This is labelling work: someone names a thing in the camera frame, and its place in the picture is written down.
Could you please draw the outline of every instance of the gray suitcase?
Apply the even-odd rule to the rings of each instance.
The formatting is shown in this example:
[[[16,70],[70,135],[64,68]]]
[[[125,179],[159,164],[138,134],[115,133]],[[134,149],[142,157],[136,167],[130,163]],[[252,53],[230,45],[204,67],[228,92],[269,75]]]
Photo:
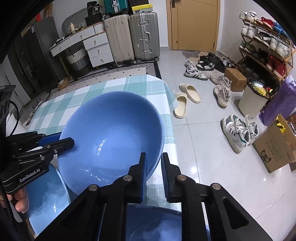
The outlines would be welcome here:
[[[131,39],[137,63],[159,61],[160,45],[157,13],[142,12],[130,16]]]
[[[135,59],[128,19],[129,15],[125,14],[105,19],[104,21],[105,30],[115,63]]]

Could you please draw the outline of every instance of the purple bag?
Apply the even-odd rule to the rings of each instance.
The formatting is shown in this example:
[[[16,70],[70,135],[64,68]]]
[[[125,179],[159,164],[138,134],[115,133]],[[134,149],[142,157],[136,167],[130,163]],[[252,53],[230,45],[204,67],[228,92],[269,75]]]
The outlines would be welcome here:
[[[289,117],[296,107],[296,83],[289,75],[282,83],[276,95],[270,101],[266,109],[259,115],[265,126],[270,126],[281,114],[285,119]]]

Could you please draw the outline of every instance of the wooden door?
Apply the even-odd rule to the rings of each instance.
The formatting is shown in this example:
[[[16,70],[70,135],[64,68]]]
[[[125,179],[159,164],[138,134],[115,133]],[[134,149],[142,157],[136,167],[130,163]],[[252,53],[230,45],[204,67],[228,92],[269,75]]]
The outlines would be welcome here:
[[[170,1],[172,49],[213,52],[220,17],[218,0]]]

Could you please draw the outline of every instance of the teal checkered tablecloth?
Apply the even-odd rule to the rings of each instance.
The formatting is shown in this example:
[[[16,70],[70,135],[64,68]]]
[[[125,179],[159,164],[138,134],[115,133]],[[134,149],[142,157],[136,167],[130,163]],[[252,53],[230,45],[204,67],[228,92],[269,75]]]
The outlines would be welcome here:
[[[71,115],[84,103],[111,91],[129,91],[148,99],[158,110],[164,125],[165,145],[163,152],[169,154],[170,162],[178,165],[173,134],[171,112],[178,102],[167,83],[150,75],[130,76],[79,88],[43,103],[36,111],[28,131],[46,135],[61,132]],[[166,202],[160,162],[147,181],[145,203],[181,210],[178,204]]]

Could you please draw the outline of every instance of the slide sandal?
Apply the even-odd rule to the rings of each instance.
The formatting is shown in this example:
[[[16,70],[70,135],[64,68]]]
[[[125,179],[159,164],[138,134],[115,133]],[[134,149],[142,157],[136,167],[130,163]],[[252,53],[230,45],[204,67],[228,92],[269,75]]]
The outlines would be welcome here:
[[[192,102],[200,103],[202,101],[202,98],[193,85],[180,84],[179,88],[183,93],[187,94],[188,98],[191,99]]]
[[[175,97],[178,101],[178,107],[173,111],[173,114],[177,118],[184,118],[186,115],[186,107],[187,107],[187,95],[182,92],[178,92],[175,94]]]

